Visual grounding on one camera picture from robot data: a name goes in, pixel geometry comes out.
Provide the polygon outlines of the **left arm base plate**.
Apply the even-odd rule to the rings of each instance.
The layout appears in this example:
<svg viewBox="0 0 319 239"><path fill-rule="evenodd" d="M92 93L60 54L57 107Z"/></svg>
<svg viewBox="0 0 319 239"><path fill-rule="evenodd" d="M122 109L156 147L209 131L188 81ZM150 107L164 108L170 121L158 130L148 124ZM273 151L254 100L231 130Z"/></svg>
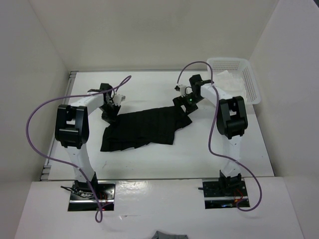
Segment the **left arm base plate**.
<svg viewBox="0 0 319 239"><path fill-rule="evenodd" d="M75 182L72 187L64 187L70 192L68 211L85 212L98 210L98 204L88 185L80 187ZM115 183L101 182L96 185L95 192L103 211L114 210Z"/></svg>

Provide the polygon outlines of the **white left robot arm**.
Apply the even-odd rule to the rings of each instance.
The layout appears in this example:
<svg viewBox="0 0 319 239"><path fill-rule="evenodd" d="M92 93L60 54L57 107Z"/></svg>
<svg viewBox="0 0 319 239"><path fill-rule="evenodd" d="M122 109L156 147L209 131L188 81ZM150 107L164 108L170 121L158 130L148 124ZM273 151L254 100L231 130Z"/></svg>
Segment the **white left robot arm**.
<svg viewBox="0 0 319 239"><path fill-rule="evenodd" d="M89 115L102 111L107 123L115 121L121 103L125 100L112 86L102 83L99 89L90 89L78 101L61 104L57 109L55 139L66 149L73 164L75 181L73 191L93 199L99 194L96 172L91 166L86 143L89 139Z"/></svg>

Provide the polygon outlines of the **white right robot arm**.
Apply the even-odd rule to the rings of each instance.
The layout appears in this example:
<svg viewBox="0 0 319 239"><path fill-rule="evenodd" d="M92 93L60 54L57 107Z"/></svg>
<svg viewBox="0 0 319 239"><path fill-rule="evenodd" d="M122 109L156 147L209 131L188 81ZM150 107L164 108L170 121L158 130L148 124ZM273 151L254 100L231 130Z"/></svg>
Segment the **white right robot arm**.
<svg viewBox="0 0 319 239"><path fill-rule="evenodd" d="M223 152L215 156L227 159L219 171L216 193L229 196L239 189L242 175L240 169L240 146L242 136L248 127L245 101L241 96L232 96L211 83L202 80L200 75L193 75L190 86L177 84L175 90L180 93L173 99L175 106L185 108L182 111L189 115L198 109L197 103L209 100L215 107L213 123L223 139Z"/></svg>

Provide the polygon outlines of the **black pleated skirt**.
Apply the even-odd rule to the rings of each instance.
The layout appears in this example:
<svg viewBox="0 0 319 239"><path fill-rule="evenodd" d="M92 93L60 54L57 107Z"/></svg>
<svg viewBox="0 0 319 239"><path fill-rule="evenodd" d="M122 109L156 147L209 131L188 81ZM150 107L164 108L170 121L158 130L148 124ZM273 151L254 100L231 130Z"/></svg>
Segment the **black pleated skirt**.
<svg viewBox="0 0 319 239"><path fill-rule="evenodd" d="M191 123L189 116L175 106L121 114L105 128L100 151L123 151L150 143L172 145L175 132Z"/></svg>

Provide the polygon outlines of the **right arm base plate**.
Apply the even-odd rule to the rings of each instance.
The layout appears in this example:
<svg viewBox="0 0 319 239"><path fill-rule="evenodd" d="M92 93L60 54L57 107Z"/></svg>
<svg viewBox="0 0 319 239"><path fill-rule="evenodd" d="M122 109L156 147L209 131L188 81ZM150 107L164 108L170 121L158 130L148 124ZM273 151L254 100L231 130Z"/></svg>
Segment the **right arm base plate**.
<svg viewBox="0 0 319 239"><path fill-rule="evenodd" d="M205 209L236 208L237 204L240 208L250 207L244 180L224 191L217 179L203 180L198 189L203 192Z"/></svg>

